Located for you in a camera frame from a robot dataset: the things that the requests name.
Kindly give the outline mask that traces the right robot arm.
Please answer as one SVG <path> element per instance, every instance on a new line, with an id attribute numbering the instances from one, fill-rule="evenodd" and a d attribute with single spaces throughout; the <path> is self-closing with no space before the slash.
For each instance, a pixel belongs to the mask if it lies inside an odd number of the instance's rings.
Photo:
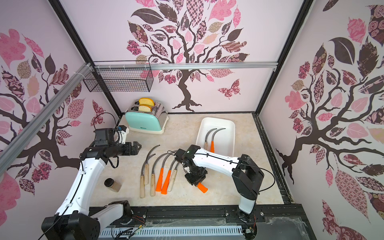
<path id="1" fill-rule="evenodd" d="M 253 212 L 260 193 L 276 184 L 272 172 L 258 167 L 252 158 L 245 154 L 239 158 L 226 157 L 196 145 L 191 145 L 186 151 L 178 149 L 169 153 L 182 165 L 188 183 L 204 193 L 207 188 L 203 185 L 203 180 L 206 179 L 208 169 L 232 178 L 241 196 L 239 210 L 245 215 Z"/>

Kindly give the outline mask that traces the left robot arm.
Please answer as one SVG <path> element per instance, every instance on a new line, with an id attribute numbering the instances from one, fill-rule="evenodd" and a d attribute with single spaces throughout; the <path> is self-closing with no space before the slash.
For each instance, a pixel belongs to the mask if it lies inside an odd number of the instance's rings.
<path id="1" fill-rule="evenodd" d="M 142 146 L 127 142 L 128 129 L 96 129 L 95 140 L 80 155 L 80 168 L 73 185 L 52 217 L 42 223 L 43 236 L 48 240 L 97 240 L 100 232 L 116 220 L 132 219 L 133 211 L 128 201 L 117 201 L 90 215 L 91 197 L 97 181 L 111 162 L 120 156 L 136 156 Z"/>

